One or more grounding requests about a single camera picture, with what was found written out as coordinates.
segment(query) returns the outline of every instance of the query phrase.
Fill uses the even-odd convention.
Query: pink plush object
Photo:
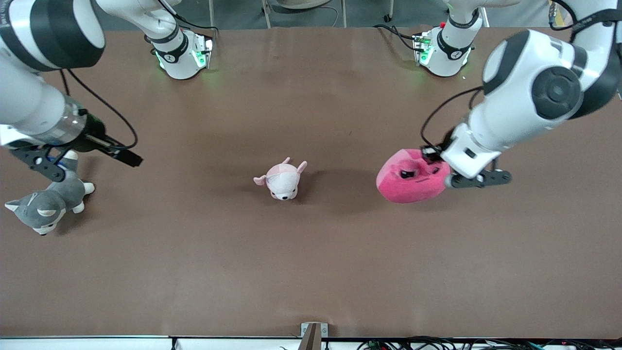
[[[420,150],[400,149],[378,172],[376,187],[394,203],[423,201],[445,190],[445,178],[449,172],[446,162],[428,164]]]
[[[296,198],[300,174],[307,167],[307,162],[302,162],[298,168],[288,163],[289,157],[283,163],[271,167],[266,175],[256,177],[253,181],[258,186],[266,185],[274,199],[287,201]]]

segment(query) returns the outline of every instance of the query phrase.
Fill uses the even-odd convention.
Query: floor
[[[340,0],[333,0],[327,6],[334,7],[341,16]],[[330,9],[314,9],[297,14],[284,14],[274,6],[271,14],[272,25],[275,27],[299,26],[331,26],[335,22],[335,12]],[[488,9],[491,27],[542,27],[548,23],[548,7],[546,0],[525,0],[518,5],[500,9]],[[183,17],[192,23],[202,26],[209,24],[209,7],[207,0],[186,0],[177,5]],[[394,15],[391,24],[397,27],[414,27],[420,24],[435,25],[446,20],[446,6],[442,0],[395,0]],[[104,30],[130,31],[135,30],[132,24],[104,13],[98,15]],[[371,27],[383,24],[383,16],[389,12],[388,0],[346,0],[348,27]],[[263,29],[266,20],[261,12],[261,0],[214,0],[214,21],[220,29]],[[341,26],[341,17],[336,26]]]

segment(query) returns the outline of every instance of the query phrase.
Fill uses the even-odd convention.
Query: wires
[[[65,72],[61,69],[59,70],[60,72],[60,78],[63,80],[63,86],[65,87],[65,95],[67,96],[71,96],[71,92],[69,92],[69,85],[67,84],[67,77],[65,76]]]
[[[88,87],[84,82],[82,82],[82,80],[80,80],[80,78],[78,78],[77,75],[75,75],[75,73],[73,73],[73,71],[71,69],[67,69],[67,72],[69,72],[69,75],[71,75],[73,77],[73,79],[78,82],[78,84],[80,84],[86,91],[90,92],[91,95],[93,95],[95,98],[97,98],[101,103],[103,103],[106,107],[108,107],[111,111],[114,112],[114,114],[116,114],[117,116],[119,116],[119,118],[121,120],[123,120],[123,122],[125,123],[125,125],[128,126],[129,130],[131,131],[132,135],[134,136],[134,142],[132,142],[132,144],[130,144],[129,146],[109,146],[109,148],[111,149],[130,149],[135,147],[138,144],[138,134],[136,133],[136,130],[134,129],[134,127],[132,126],[132,124],[130,124],[130,122],[125,118],[125,116],[123,116],[121,114],[121,112],[117,111],[117,109],[115,107],[113,107],[110,103],[108,103],[106,100],[104,100],[101,96],[99,96],[95,91],[93,91],[90,87]],[[117,143],[117,144],[121,144],[119,141],[111,138],[110,136],[108,137],[111,141]]]
[[[440,152],[440,150],[438,149],[438,147],[434,146],[430,141],[428,141],[427,138],[425,138],[425,128],[427,127],[427,125],[430,123],[430,120],[432,120],[432,118],[436,115],[436,113],[438,113],[446,104],[450,103],[451,101],[455,100],[456,98],[462,96],[462,95],[466,95],[467,93],[471,93],[471,92],[477,92],[479,90],[484,89],[483,86],[479,86],[479,87],[475,87],[475,88],[470,88],[468,90],[462,91],[460,93],[455,94],[454,96],[446,99],[443,103],[440,104],[440,106],[438,106],[425,120],[424,124],[421,126],[421,138],[424,140],[424,142],[430,146],[433,149],[436,149],[437,151]]]
[[[471,96],[471,99],[468,101],[468,110],[472,110],[473,109],[473,102],[475,102],[475,98],[477,97],[477,95],[479,95],[481,92],[480,90],[477,90],[473,96]]]
[[[335,24],[337,24],[337,20],[339,20],[339,11],[337,11],[337,9],[331,6],[320,6],[320,9],[331,9],[335,11],[335,22],[333,22],[333,25],[331,26],[331,27],[334,27]]]
[[[570,14],[570,17],[572,18],[572,23],[569,26],[565,26],[565,27],[555,27],[554,23],[555,23],[555,17],[557,15],[557,6],[562,6],[566,11],[568,11],[568,13]],[[549,27],[556,32],[560,32],[560,31],[565,31],[566,29],[570,29],[574,26],[574,24],[577,22],[577,16],[574,13],[574,11],[572,11],[571,8],[568,7],[568,5],[566,5],[566,3],[564,2],[557,2],[555,0],[552,0],[550,7],[549,7]]]
[[[214,29],[214,30],[216,30],[216,31],[218,32],[218,28],[217,28],[217,27],[212,27],[212,26],[208,26],[208,27],[205,27],[205,26],[198,26],[198,25],[196,25],[196,24],[194,24],[194,23],[190,23],[190,22],[188,22],[188,20],[186,20],[186,18],[183,18],[182,16],[180,16],[180,15],[179,15],[179,14],[178,14],[178,13],[177,13],[177,12],[176,12],[173,8],[172,8],[172,7],[171,7],[171,6],[170,6],[170,5],[166,2],[166,0],[157,0],[157,2],[159,2],[159,3],[160,3],[160,5],[162,5],[162,7],[164,7],[164,9],[165,9],[168,13],[170,13],[170,15],[171,15],[171,16],[173,16],[174,18],[176,18],[176,19],[180,20],[181,22],[184,22],[184,23],[188,24],[189,26],[193,26],[193,27],[196,27],[196,28],[201,28],[201,29]]]
[[[374,28],[382,28],[382,29],[386,29],[387,31],[389,31],[389,32],[393,33],[394,35],[397,35],[397,37],[399,38],[399,40],[401,40],[401,41],[402,41],[402,43],[403,43],[406,47],[408,47],[409,49],[411,49],[411,50],[413,50],[413,51],[417,51],[417,52],[423,52],[423,51],[424,51],[424,50],[422,50],[422,49],[418,49],[418,48],[415,48],[415,47],[413,47],[413,46],[410,46],[410,45],[406,42],[406,40],[404,40],[404,39],[410,39],[410,40],[412,40],[412,36],[408,36],[408,35],[405,35],[405,34],[400,33],[400,32],[397,30],[397,27],[396,27],[396,26],[391,26],[391,27],[389,27],[389,26],[385,26],[384,24],[376,24],[376,25],[374,26]]]

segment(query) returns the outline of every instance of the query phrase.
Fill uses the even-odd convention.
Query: plush toy ear
[[[257,184],[257,186],[263,186],[266,184],[266,175],[256,177],[253,179],[253,181],[255,182],[255,184]]]
[[[37,209],[37,212],[39,213],[39,215],[41,216],[52,216],[54,214],[56,214],[55,210],[41,210],[41,209]]]
[[[301,174],[302,171],[307,167],[307,161],[302,162],[299,166],[298,169],[296,170],[297,173]]]
[[[4,203],[4,206],[10,211],[14,212],[19,207],[19,201],[10,201]]]

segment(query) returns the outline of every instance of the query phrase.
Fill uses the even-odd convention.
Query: black cable
[[[477,95],[479,95],[481,92],[481,90],[477,90],[473,96],[471,96],[471,99],[468,101],[468,110],[472,110],[473,109],[473,102],[475,102],[475,98],[477,97]]]
[[[422,50],[422,49],[418,49],[418,48],[415,48],[415,47],[413,47],[413,46],[410,46],[410,45],[406,42],[406,40],[404,40],[404,39],[410,39],[410,40],[412,40],[412,36],[408,36],[408,35],[405,35],[405,34],[400,33],[400,32],[397,30],[397,27],[396,27],[396,26],[389,27],[389,26],[385,26],[384,24],[376,24],[376,25],[374,26],[374,28],[382,28],[382,29],[386,29],[387,31],[391,32],[392,34],[397,35],[397,37],[399,38],[399,40],[401,40],[401,41],[402,41],[402,43],[403,43],[406,47],[408,47],[409,49],[411,49],[411,50],[413,50],[413,51],[417,51],[417,52],[423,52],[423,51],[424,51],[424,50]]]
[[[65,87],[65,95],[71,96],[72,94],[69,92],[69,84],[67,84],[67,77],[65,76],[65,72],[63,70],[59,70],[60,78],[63,80],[63,86]]]
[[[439,149],[437,149],[436,146],[434,146],[426,137],[425,137],[425,128],[427,127],[427,125],[430,123],[430,120],[432,120],[432,118],[434,117],[434,115],[436,115],[436,113],[438,113],[446,104],[450,103],[451,101],[455,100],[456,98],[462,96],[462,95],[466,95],[467,93],[471,93],[471,92],[475,92],[478,90],[483,89],[482,86],[479,87],[475,87],[475,88],[470,88],[468,90],[462,91],[460,93],[455,94],[454,96],[446,99],[443,103],[440,104],[440,106],[438,106],[434,111],[432,111],[432,113],[427,117],[427,119],[425,119],[424,124],[421,126],[421,138],[424,140],[424,142],[430,146],[433,149],[436,149],[437,151],[440,151]]]
[[[549,27],[551,29],[553,29],[556,32],[561,32],[561,31],[565,31],[566,29],[570,29],[572,28],[573,24],[569,25],[569,26],[565,26],[565,27],[555,27],[553,26],[553,22],[549,22]]]
[[[170,15],[171,15],[171,16],[173,16],[174,18],[176,18],[176,19],[177,19],[177,20],[179,20],[179,21],[182,21],[182,22],[184,22],[184,23],[188,24],[189,26],[193,26],[193,27],[196,27],[196,28],[201,28],[201,29],[214,29],[215,31],[217,31],[217,32],[218,32],[218,28],[217,28],[217,27],[213,27],[213,26],[207,26],[207,27],[206,27],[206,26],[198,26],[198,25],[196,25],[196,24],[194,24],[194,23],[190,23],[190,22],[188,22],[188,20],[186,20],[186,18],[184,18],[184,17],[180,16],[179,14],[175,14],[175,13],[173,13],[173,12],[172,12],[172,11],[171,11],[171,10],[170,10],[167,6],[166,6],[166,5],[162,2],[162,0],[157,0],[157,2],[159,2],[159,3],[160,3],[160,5],[162,5],[162,7],[164,7],[164,9],[166,10],[166,12],[170,13]]]
[[[119,118],[121,120],[123,120],[123,122],[125,123],[125,125],[128,126],[129,130],[131,131],[132,135],[134,136],[134,142],[132,142],[129,146],[108,146],[108,148],[111,149],[131,149],[133,147],[135,147],[138,144],[138,134],[136,133],[136,129],[134,129],[134,127],[132,126],[132,124],[130,124],[130,122],[125,118],[125,116],[123,116],[121,114],[121,112],[117,111],[117,109],[115,107],[113,107],[110,103],[108,103],[106,100],[104,100],[101,96],[99,96],[95,91],[93,91],[90,87],[88,87],[85,83],[82,82],[82,80],[80,80],[80,78],[78,78],[77,75],[75,75],[75,73],[73,73],[73,71],[71,69],[67,69],[67,72],[69,72],[69,75],[71,75],[73,77],[73,79],[78,82],[78,84],[80,84],[86,91],[90,92],[91,95],[93,95],[95,98],[97,98],[101,103],[103,103],[106,107],[108,107],[112,112],[114,112],[114,114],[116,114],[117,116],[119,116]],[[121,144],[119,141],[116,141],[115,139],[113,139],[112,137],[108,137],[112,142],[115,142],[117,144]]]

